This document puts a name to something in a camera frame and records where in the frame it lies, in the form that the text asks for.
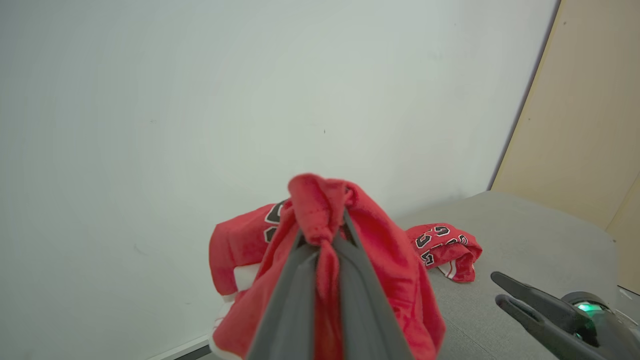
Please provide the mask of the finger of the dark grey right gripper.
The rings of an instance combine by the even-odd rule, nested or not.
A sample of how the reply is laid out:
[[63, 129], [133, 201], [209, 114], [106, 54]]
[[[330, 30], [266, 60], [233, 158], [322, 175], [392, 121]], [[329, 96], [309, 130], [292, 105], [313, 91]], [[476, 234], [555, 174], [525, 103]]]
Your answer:
[[499, 294], [494, 301], [558, 360], [596, 360], [597, 354], [584, 342], [561, 330], [523, 301], [506, 294]]
[[500, 271], [490, 275], [491, 280], [510, 296], [530, 306], [550, 321], [570, 322], [576, 318], [576, 308], [532, 285], [525, 284]]

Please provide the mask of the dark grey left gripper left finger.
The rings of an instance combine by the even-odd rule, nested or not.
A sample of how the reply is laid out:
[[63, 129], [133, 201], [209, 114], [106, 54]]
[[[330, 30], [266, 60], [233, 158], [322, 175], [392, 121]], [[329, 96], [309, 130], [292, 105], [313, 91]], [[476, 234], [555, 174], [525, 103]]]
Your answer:
[[249, 360], [312, 360], [319, 250], [295, 239], [254, 335]]

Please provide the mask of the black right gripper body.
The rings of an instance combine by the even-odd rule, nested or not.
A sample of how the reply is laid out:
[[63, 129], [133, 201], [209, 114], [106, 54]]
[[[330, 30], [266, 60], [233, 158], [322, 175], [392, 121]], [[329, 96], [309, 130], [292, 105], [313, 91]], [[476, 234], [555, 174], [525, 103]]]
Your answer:
[[606, 302], [591, 292], [569, 292], [562, 301], [585, 313], [573, 331], [574, 337], [589, 344], [608, 360], [638, 360], [640, 358], [639, 333], [627, 325]]

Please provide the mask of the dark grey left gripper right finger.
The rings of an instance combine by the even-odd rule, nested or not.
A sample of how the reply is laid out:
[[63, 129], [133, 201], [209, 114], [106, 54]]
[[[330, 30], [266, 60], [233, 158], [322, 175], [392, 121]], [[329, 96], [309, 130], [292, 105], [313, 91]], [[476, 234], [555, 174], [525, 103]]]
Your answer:
[[413, 360], [393, 308], [355, 225], [345, 210], [333, 248], [339, 260], [339, 294], [345, 360]]

